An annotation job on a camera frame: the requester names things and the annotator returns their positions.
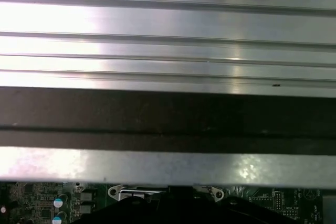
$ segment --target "capacitor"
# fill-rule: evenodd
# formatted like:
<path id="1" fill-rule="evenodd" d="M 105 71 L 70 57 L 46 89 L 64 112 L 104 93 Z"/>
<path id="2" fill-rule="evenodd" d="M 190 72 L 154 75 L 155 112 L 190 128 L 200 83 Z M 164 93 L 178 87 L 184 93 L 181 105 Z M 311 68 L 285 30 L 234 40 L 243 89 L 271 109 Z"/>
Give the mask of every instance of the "capacitor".
<path id="1" fill-rule="evenodd" d="M 67 214 L 61 211 L 52 219 L 52 224 L 65 224 L 67 217 Z"/>
<path id="2" fill-rule="evenodd" d="M 54 207 L 60 208 L 63 206 L 67 201 L 69 197 L 66 194 L 61 194 L 59 195 L 55 200 L 54 200 Z"/>

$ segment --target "black plastic part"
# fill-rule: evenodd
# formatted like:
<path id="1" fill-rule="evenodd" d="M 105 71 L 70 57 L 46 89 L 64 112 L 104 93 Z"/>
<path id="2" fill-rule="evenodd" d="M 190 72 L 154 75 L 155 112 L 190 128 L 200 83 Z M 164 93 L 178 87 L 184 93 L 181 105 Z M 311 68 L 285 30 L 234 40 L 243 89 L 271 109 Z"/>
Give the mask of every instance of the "black plastic part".
<path id="1" fill-rule="evenodd" d="M 248 223 L 297 224 L 295 220 L 258 207 L 241 198 L 224 199 L 222 204 L 206 197 L 194 198 L 192 187 L 172 187 L 161 195 L 155 208 L 138 197 L 126 198 L 72 224 L 107 223 Z"/>

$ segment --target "circuit board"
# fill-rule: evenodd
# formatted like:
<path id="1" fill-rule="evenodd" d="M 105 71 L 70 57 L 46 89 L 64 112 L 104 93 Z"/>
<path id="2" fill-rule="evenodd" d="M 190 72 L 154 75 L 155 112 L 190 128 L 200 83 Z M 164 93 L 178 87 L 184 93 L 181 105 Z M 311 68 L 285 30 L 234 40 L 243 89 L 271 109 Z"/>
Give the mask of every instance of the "circuit board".
<path id="1" fill-rule="evenodd" d="M 298 220 L 302 224 L 323 223 L 322 192 L 318 189 L 225 188 L 225 195 L 238 196 L 254 204 Z"/>
<path id="2" fill-rule="evenodd" d="M 108 196 L 111 186 L 87 183 L 0 183 L 0 224 L 69 224 L 116 202 Z M 322 193 L 318 189 L 235 186 L 222 190 L 225 197 L 244 198 L 298 220 L 301 224 L 323 223 Z"/>

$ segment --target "metal bracket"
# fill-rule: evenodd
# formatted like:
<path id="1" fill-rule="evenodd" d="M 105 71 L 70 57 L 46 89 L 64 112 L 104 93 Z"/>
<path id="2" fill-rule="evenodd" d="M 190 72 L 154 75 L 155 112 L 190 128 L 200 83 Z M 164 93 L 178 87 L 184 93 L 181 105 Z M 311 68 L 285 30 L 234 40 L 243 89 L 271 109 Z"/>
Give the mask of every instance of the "metal bracket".
<path id="1" fill-rule="evenodd" d="M 220 188 L 212 186 L 193 186 L 193 189 L 199 193 L 210 194 L 215 202 L 219 202 L 224 199 L 224 192 Z M 160 193 L 165 193 L 168 191 L 168 188 L 148 188 L 148 187 L 130 187 L 127 185 L 116 185 L 112 186 L 108 190 L 108 195 L 117 200 L 121 201 L 128 197 L 140 197 L 143 199 L 152 200 L 153 196 Z"/>

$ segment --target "metal rail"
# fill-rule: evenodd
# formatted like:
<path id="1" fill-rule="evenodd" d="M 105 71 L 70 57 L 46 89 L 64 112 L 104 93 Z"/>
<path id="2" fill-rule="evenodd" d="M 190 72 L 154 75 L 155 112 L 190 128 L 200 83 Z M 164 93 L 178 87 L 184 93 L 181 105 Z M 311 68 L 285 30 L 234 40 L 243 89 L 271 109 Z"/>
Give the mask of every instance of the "metal rail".
<path id="1" fill-rule="evenodd" d="M 50 181 L 53 178 L 55 182 L 281 185 L 308 188 L 334 188 L 336 183 L 335 158 L 330 156 L 146 153 L 22 147 L 0 147 L 0 154 L 0 177 L 10 181 Z"/>
<path id="2" fill-rule="evenodd" d="M 336 96 L 334 0 L 0 0 L 0 8 L 2 86 Z"/>

